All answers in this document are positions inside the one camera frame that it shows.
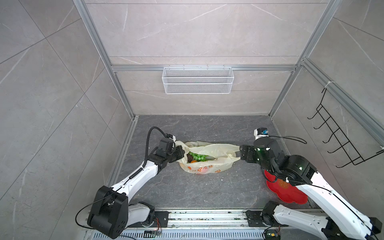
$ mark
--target gray marble wall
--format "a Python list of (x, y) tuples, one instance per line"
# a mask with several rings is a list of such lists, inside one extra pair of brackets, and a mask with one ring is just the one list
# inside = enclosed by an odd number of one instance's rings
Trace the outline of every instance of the gray marble wall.
[(296, 63), (326, 0), (87, 0), (113, 64)]
[[(332, 152), (340, 145), (334, 136), (328, 143), (323, 143), (332, 134), (326, 125), (317, 130), (313, 129), (324, 122), (319, 115), (308, 119), (316, 113), (316, 107), (323, 96), (322, 90), (323, 86), (310, 73), (302, 70), (277, 110), (273, 121), (282, 135), (299, 136), (308, 141), (308, 145), (302, 147), (294, 141), (286, 140), (285, 144), (290, 154), (299, 154), (307, 158), (329, 184), (355, 208), (370, 217), (377, 217), (384, 221), (382, 217), (384, 214), (382, 177), (384, 154), (359, 165), (336, 167), (349, 162), (347, 155), (342, 149), (332, 154), (328, 153), (327, 151)], [(328, 92), (324, 96), (323, 105), (365, 159), (381, 150), (379, 143)], [(337, 129), (331, 120), (329, 124), (333, 131)], [(347, 142), (340, 131), (336, 135), (342, 144)], [(346, 150), (351, 158), (357, 157), (357, 153), (350, 144), (346, 145)]]
[(160, 71), (118, 72), (136, 114), (267, 115), (289, 71), (235, 71), (230, 94), (165, 94)]
[[(112, 64), (295, 64), (327, 0), (86, 0)], [(136, 114), (267, 114), (288, 72), (235, 72), (230, 94), (167, 95), (119, 72)]]
[[(344, 0), (324, 34), (310, 55), (313, 61), (363, 108), (384, 124), (384, 2), (381, 0)], [(305, 149), (294, 142), (285, 141), (291, 154), (299, 153), (314, 162), (336, 190), (342, 190), (349, 202), (368, 216), (384, 218), (384, 155), (379, 155), (354, 166), (327, 126), (319, 127), (316, 112), (323, 86), (306, 70), (302, 70), (277, 110), (273, 120), (281, 134), (300, 135), (309, 139)], [(381, 150), (380, 144), (329, 93), (323, 105), (335, 119), (360, 154), (367, 159)], [(330, 121), (333, 131), (337, 129)], [(342, 143), (345, 137), (337, 132)], [(351, 158), (357, 157), (350, 144), (346, 150)]]
[(310, 59), (384, 124), (384, 1), (344, 0)]
[(129, 119), (71, 0), (1, 1), (0, 103), (0, 239), (75, 239)]

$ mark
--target red plate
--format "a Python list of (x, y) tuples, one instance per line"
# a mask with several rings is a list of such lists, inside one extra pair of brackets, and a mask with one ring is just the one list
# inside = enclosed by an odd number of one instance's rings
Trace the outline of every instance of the red plate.
[[(276, 179), (276, 176), (270, 174), (266, 170), (264, 170), (264, 173), (270, 181)], [(272, 192), (276, 193), (283, 202), (305, 204), (308, 201), (308, 196), (305, 193), (281, 179), (277, 179), (276, 182), (266, 181), (266, 185)]]

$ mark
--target white wire basket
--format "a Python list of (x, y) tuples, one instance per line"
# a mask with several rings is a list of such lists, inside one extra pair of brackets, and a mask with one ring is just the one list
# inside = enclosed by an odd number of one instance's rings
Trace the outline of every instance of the white wire basket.
[(162, 80), (166, 94), (230, 93), (233, 71), (230, 67), (165, 67)]

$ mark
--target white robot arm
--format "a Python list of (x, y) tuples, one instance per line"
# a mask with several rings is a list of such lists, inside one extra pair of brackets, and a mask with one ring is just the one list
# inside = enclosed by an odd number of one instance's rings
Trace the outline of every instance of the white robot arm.
[[(117, 238), (121, 232), (134, 223), (150, 226), (154, 221), (154, 207), (140, 202), (129, 205), (135, 193), (151, 178), (155, 177), (169, 162), (184, 156), (180, 146), (174, 147), (174, 137), (163, 134), (159, 147), (146, 157), (145, 161), (131, 174), (111, 188), (101, 187), (92, 205), (88, 225)], [(356, 210), (338, 194), (321, 176), (316, 168), (299, 155), (286, 156), (277, 142), (268, 135), (266, 128), (255, 131), (254, 146), (240, 147), (241, 159), (257, 163), (277, 178), (289, 182), (309, 196), (329, 217), (315, 216), (289, 209), (281, 204), (269, 202), (258, 216), (248, 213), (247, 217), (258, 218), (266, 225), (289, 225), (320, 239), (369, 239), (381, 232), (381, 222), (369, 218)]]

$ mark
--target white plastic bag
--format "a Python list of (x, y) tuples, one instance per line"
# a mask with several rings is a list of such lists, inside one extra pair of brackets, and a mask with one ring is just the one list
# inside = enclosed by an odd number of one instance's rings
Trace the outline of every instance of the white plastic bag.
[[(176, 146), (181, 146), (185, 151), (184, 157), (177, 160), (181, 168), (193, 174), (222, 172), (232, 167), (232, 164), (240, 159), (240, 157), (236, 157), (235, 153), (240, 150), (240, 147), (232, 144), (212, 144), (200, 141), (186, 143), (176, 141), (175, 144)], [(189, 152), (208, 155), (214, 157), (215, 160), (188, 163), (187, 154)]]

